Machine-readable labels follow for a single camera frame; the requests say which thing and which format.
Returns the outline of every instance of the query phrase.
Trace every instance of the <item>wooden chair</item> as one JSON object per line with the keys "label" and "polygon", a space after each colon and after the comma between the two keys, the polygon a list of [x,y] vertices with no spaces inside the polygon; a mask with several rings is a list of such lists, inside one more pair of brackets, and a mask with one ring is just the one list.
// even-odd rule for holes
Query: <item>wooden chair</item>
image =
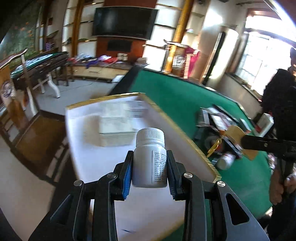
{"label": "wooden chair", "polygon": [[[56,185],[55,178],[68,149],[68,144],[62,143],[66,137],[65,119],[64,116],[39,109],[25,66],[26,51],[27,49],[24,49],[0,62],[0,96],[4,103],[0,108],[0,134],[14,156],[25,167],[40,179]],[[16,99],[14,85],[10,79],[8,64],[19,57],[22,58],[26,85],[37,110],[37,114],[30,120]],[[52,169],[54,162],[55,168],[52,175],[48,176],[47,172]]]}

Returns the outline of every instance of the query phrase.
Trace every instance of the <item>drawer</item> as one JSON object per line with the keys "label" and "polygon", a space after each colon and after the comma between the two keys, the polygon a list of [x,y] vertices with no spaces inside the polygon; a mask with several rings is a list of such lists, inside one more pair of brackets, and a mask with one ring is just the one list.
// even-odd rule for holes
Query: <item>drawer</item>
{"label": "drawer", "polygon": [[[71,67],[68,67],[68,74],[71,74]],[[86,69],[85,66],[73,66],[73,75],[81,77],[114,79],[117,75],[125,75],[128,70],[104,68],[104,67],[90,67]]]}

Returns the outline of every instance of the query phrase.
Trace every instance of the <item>gold keychain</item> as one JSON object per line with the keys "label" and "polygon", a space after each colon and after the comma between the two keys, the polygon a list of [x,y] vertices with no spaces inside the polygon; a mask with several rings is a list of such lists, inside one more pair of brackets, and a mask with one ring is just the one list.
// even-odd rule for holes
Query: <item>gold keychain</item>
{"label": "gold keychain", "polygon": [[216,143],[208,150],[207,158],[210,157],[214,151],[218,148],[218,146],[222,143],[223,136],[216,140]]}

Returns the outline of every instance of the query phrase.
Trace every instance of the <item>metal screw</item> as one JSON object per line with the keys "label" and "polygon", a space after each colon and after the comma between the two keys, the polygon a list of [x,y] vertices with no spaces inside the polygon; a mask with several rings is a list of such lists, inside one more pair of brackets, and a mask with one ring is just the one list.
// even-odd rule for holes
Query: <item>metal screw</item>
{"label": "metal screw", "polygon": [[217,182],[217,185],[218,185],[219,187],[225,187],[226,183],[223,182],[223,181],[218,181],[218,182]]}
{"label": "metal screw", "polygon": [[76,186],[76,187],[81,186],[81,184],[82,184],[82,181],[81,181],[81,180],[76,180],[76,181],[74,182],[74,186]]}
{"label": "metal screw", "polygon": [[186,178],[192,178],[193,175],[190,172],[186,172],[186,173],[184,173],[184,177],[186,177]]}
{"label": "metal screw", "polygon": [[115,177],[116,177],[116,173],[114,173],[114,172],[110,172],[107,174],[107,178],[113,179]]}

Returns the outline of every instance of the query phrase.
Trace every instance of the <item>white pill bottle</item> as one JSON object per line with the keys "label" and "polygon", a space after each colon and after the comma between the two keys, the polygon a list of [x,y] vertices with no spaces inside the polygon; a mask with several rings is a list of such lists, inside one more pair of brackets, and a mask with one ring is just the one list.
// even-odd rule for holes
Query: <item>white pill bottle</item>
{"label": "white pill bottle", "polygon": [[165,136],[162,130],[138,131],[133,154],[132,183],[139,188],[164,188],[168,184]]}

